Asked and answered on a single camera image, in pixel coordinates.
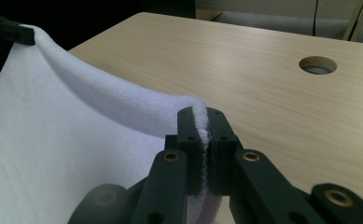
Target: gray floor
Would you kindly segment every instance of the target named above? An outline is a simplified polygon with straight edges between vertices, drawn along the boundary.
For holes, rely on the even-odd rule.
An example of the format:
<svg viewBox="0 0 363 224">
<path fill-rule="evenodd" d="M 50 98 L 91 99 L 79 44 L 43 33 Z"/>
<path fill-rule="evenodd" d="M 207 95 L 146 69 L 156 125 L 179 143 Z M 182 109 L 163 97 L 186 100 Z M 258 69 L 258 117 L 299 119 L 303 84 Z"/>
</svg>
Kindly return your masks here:
<svg viewBox="0 0 363 224">
<path fill-rule="evenodd" d="M 242 12 L 224 11 L 213 21 L 257 27 L 301 35 L 313 34 L 313 18 L 271 16 Z M 317 19 L 315 35 L 326 38 L 342 39 L 349 21 Z M 356 42 L 363 43 L 363 29 Z"/>
</svg>

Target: white cloth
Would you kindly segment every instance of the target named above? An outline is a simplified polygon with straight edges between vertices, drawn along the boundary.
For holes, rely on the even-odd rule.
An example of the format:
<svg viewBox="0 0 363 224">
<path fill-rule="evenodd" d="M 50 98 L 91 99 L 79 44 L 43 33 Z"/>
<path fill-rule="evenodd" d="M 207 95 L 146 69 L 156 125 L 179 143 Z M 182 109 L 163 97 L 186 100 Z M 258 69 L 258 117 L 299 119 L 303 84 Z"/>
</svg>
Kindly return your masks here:
<svg viewBox="0 0 363 224">
<path fill-rule="evenodd" d="M 1 224 L 67 223 L 91 189 L 131 187 L 147 176 L 165 135 L 176 134 L 182 108 L 193 106 L 208 143 L 202 99 L 107 74 L 25 26 L 36 44 L 14 44 L 0 74 Z M 189 223 L 204 197 L 189 202 Z"/>
</svg>

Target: wooden table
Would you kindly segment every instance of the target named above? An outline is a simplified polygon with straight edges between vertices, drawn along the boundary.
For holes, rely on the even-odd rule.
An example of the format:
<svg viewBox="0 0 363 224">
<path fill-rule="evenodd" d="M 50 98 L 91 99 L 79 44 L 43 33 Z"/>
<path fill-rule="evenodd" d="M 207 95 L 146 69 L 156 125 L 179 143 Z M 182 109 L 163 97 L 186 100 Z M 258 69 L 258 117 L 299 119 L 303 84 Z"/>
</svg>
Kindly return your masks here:
<svg viewBox="0 0 363 224">
<path fill-rule="evenodd" d="M 297 188 L 331 182 L 363 198 L 363 44 L 140 13 L 70 52 L 145 88 L 202 97 Z M 309 56 L 337 68 L 307 73 Z M 232 223 L 227 200 L 218 224 Z"/>
</svg>

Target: round hole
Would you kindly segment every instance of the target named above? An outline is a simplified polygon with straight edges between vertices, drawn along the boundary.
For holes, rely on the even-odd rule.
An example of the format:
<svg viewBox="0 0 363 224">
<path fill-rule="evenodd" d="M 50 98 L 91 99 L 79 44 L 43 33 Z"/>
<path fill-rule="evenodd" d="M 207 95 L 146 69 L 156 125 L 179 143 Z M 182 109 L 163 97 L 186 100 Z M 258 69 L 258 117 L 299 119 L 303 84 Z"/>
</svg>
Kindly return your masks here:
<svg viewBox="0 0 363 224">
<path fill-rule="evenodd" d="M 94 202 L 99 206 L 107 206 L 117 199 L 117 194 L 114 191 L 106 190 L 100 192 L 94 197 Z"/>
<path fill-rule="evenodd" d="M 336 189 L 327 189 L 324 191 L 324 194 L 329 199 L 330 202 L 335 203 L 342 207 L 351 207 L 354 202 L 353 199 L 350 198 L 347 194 L 336 190 Z"/>
<path fill-rule="evenodd" d="M 329 58 L 311 56 L 300 60 L 300 68 L 310 74 L 327 75 L 333 73 L 338 65 Z"/>
<path fill-rule="evenodd" d="M 178 161 L 179 156 L 175 152 L 168 152 L 163 155 L 165 161 Z"/>
<path fill-rule="evenodd" d="M 159 212 L 150 213 L 147 217 L 148 224 L 161 224 L 164 222 L 164 214 Z"/>
<path fill-rule="evenodd" d="M 309 223 L 306 217 L 297 212 L 291 212 L 288 214 L 289 220 L 295 224 L 307 224 Z"/>
<path fill-rule="evenodd" d="M 243 158 L 246 161 L 259 161 L 259 155 L 253 153 L 253 152 L 246 152 L 243 154 Z"/>
</svg>

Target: fabric fold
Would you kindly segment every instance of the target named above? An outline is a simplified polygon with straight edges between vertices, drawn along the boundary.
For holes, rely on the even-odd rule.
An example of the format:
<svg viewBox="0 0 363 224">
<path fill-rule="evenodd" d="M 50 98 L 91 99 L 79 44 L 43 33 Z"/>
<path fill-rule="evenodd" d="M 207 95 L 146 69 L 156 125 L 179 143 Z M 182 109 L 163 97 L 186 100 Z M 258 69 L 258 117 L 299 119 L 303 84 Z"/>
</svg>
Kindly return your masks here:
<svg viewBox="0 0 363 224">
<path fill-rule="evenodd" d="M 25 26 L 36 44 L 14 44 L 0 74 L 0 223 L 67 223 L 91 189 L 131 187 L 176 134 L 182 108 L 193 107 L 208 146 L 203 99 L 108 74 Z M 190 204 L 202 210 L 203 197 Z"/>
</svg>

